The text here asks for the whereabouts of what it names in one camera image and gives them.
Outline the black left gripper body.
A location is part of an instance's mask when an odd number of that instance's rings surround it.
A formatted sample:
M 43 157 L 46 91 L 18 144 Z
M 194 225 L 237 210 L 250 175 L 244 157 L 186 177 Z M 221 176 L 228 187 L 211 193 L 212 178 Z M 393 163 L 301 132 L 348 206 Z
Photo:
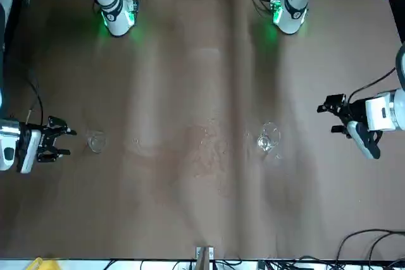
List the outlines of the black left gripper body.
M 346 121 L 367 122 L 366 99 L 358 99 L 354 102 L 345 102 L 343 107 Z

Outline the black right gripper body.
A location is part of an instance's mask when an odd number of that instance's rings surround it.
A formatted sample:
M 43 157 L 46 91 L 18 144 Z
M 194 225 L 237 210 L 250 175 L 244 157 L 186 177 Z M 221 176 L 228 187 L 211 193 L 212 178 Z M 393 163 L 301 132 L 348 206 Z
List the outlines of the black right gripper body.
M 46 127 L 41 130 L 41 140 L 37 149 L 38 157 L 56 157 L 57 150 L 54 146 L 57 129 Z

